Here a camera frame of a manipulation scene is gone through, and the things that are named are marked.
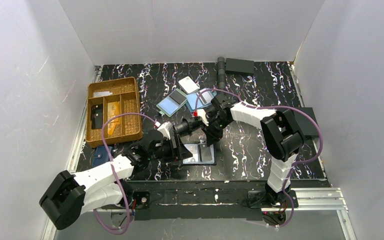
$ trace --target wicker basket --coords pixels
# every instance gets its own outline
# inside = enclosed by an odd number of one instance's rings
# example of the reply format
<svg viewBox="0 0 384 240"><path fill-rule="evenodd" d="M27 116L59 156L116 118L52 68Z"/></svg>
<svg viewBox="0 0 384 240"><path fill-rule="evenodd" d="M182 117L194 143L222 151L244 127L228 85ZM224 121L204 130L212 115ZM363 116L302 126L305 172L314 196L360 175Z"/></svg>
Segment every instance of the wicker basket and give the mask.
<svg viewBox="0 0 384 240"><path fill-rule="evenodd" d="M96 92L109 91L112 95L94 97ZM87 126L86 142L90 147L96 148L103 145L101 139L102 129L92 129L91 108L93 105L103 104L103 122L108 119L108 103L120 102L120 114L140 113L139 88L134 77L120 78L110 81L102 81L89 85L87 99ZM142 118L138 115L121 117L121 124L116 125L112 135L108 135L108 127L105 127L104 137L108 145L139 140L142 138Z"/></svg>

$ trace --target black marble surface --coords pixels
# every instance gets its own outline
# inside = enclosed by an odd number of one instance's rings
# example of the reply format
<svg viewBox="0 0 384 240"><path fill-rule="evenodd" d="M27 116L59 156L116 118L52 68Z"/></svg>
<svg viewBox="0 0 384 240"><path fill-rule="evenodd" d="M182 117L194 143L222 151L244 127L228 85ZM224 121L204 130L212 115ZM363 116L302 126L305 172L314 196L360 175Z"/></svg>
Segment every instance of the black marble surface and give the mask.
<svg viewBox="0 0 384 240"><path fill-rule="evenodd" d="M183 106L172 117L160 116L155 107L163 98L178 87L177 82L191 77L200 88L215 88L216 64L207 63L155 63L104 65L101 81L135 77L139 85L141 112L160 123L179 123L182 117L191 116ZM300 107L291 72L287 62L256 62L253 76L228 75L227 88L240 94L243 100L259 106L287 105ZM142 129L146 133L153 128L151 121L143 119ZM204 139L200 130L182 138L183 143L199 143ZM116 144L114 156L131 142ZM77 171L91 167L94 149L83 142ZM299 160L309 159L316 153L311 141L307 141L299 154ZM132 176L132 181L230 181L267 180L271 156L266 150L261 130L245 123L232 122L224 130L224 138L215 144L216 165L169 167L164 163L150 162L148 169ZM296 167L294 179L324 179L319 161Z"/></svg>

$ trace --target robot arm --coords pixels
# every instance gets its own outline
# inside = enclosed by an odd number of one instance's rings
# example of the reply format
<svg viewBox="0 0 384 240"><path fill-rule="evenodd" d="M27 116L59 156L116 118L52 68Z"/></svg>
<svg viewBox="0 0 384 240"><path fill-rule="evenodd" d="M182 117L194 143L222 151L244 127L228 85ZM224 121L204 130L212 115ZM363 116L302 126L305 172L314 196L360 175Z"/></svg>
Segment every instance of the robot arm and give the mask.
<svg viewBox="0 0 384 240"><path fill-rule="evenodd" d="M58 230L73 224L90 210L106 205L118 205L123 194L114 183L112 167L118 179L129 178L144 170L149 161L173 162L192 157L173 133L173 125L165 122L158 130L150 130L143 138L123 151L111 162L70 174L60 172L39 201L40 206Z"/></svg>
<svg viewBox="0 0 384 240"><path fill-rule="evenodd" d="M267 150L273 157L265 186L266 199L271 203L283 202L282 184L304 143L304 135L292 112L252 109L242 102L228 100L224 94L217 94L211 103L205 110L198 111L198 115L183 119L175 126L165 122L157 130L150 130L112 162L74 174L59 173L40 199L40 206L58 230L65 229L85 212L120 204L123 195L114 183L112 167L118 179L125 179L144 170L154 159L181 163L192 154L182 144L180 135L201 128L206 135L206 145L210 146L223 137L224 128L233 121L262 130ZM289 185L290 180L285 187L287 192Z"/></svg>

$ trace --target black card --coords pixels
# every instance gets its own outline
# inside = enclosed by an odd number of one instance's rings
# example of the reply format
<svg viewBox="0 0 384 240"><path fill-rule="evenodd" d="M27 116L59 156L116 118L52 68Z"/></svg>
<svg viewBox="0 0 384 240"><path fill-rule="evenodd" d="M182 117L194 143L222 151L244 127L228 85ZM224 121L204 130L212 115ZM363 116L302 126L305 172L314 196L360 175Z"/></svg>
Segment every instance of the black card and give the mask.
<svg viewBox="0 0 384 240"><path fill-rule="evenodd" d="M90 120L92 121L92 129L101 129L104 124L104 105L93 105L90 110Z"/></svg>
<svg viewBox="0 0 384 240"><path fill-rule="evenodd" d="M173 99L177 104L182 105L182 103L185 102L186 97L183 96L180 92L174 91L172 92L169 97Z"/></svg>

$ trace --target white enclosure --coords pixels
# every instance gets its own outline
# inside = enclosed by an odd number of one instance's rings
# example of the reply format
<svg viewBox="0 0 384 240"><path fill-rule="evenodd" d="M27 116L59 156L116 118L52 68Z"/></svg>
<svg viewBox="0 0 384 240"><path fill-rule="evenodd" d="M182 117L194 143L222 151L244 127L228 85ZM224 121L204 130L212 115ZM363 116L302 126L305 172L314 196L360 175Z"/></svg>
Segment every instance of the white enclosure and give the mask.
<svg viewBox="0 0 384 240"><path fill-rule="evenodd" d="M41 237L94 65L220 56L295 61L329 181L357 237L384 239L381 0L1 0L0 239Z"/></svg>
<svg viewBox="0 0 384 240"><path fill-rule="evenodd" d="M57 0L0 1L0 239L42 236L94 69Z"/></svg>
<svg viewBox="0 0 384 240"><path fill-rule="evenodd" d="M326 0L295 63L357 238L384 239L384 1Z"/></svg>
<svg viewBox="0 0 384 240"><path fill-rule="evenodd" d="M95 65L293 61L324 0L60 0Z"/></svg>

